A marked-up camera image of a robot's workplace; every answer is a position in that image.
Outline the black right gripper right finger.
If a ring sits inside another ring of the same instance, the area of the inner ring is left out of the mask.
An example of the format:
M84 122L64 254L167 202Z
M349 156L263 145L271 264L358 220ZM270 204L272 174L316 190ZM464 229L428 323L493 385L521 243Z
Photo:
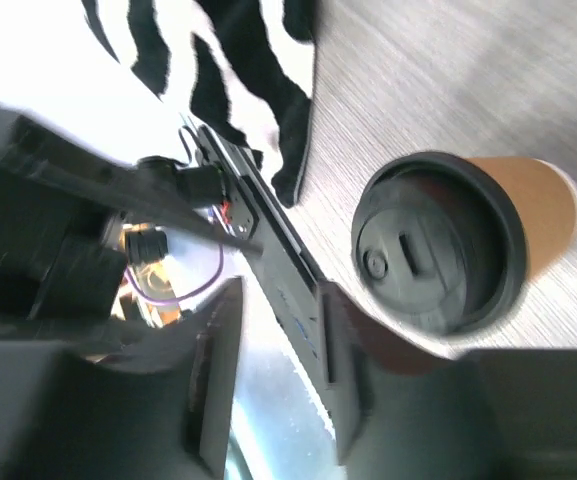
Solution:
M351 479L577 479L577 349L449 360L318 288L337 458Z

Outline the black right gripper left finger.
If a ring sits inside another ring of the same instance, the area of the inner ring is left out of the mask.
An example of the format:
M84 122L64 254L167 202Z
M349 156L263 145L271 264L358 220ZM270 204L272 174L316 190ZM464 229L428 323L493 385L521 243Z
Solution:
M109 364L60 342L0 341L0 479L221 479L243 282Z

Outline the black plastic cup lid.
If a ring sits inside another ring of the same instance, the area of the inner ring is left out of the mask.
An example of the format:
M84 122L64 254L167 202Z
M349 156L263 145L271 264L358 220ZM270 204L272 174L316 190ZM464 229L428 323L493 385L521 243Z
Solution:
M434 337L502 320L527 279L517 208L493 176L453 154L395 159L367 183L351 228L357 276L395 319Z

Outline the brown paper coffee cup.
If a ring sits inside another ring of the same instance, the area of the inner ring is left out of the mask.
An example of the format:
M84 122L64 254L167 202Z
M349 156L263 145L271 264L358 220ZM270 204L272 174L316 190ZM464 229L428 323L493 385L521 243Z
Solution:
M470 158L506 192L522 222L527 279L535 280L577 241L577 183L556 165L530 157Z

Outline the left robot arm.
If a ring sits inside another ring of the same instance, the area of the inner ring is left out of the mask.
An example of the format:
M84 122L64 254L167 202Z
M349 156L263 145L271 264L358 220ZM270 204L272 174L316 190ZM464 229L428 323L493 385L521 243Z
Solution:
M94 352L140 338L145 328L111 309L126 267L159 247L123 226L172 227L254 252L200 215L227 191L215 167L148 157L125 168L0 106L0 340L64 340Z

